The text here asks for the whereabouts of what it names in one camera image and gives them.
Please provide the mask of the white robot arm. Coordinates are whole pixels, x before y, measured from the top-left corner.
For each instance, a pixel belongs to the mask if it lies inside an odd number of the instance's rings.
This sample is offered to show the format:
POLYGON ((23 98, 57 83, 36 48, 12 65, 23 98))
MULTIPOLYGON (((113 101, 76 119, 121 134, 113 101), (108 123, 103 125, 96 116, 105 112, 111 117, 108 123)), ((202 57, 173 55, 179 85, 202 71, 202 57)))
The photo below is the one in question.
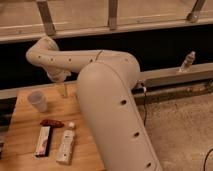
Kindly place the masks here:
POLYGON ((53 82, 78 74, 77 98, 106 171, 163 171, 131 90, 140 66, 121 51, 61 51, 45 36, 27 52, 53 82))

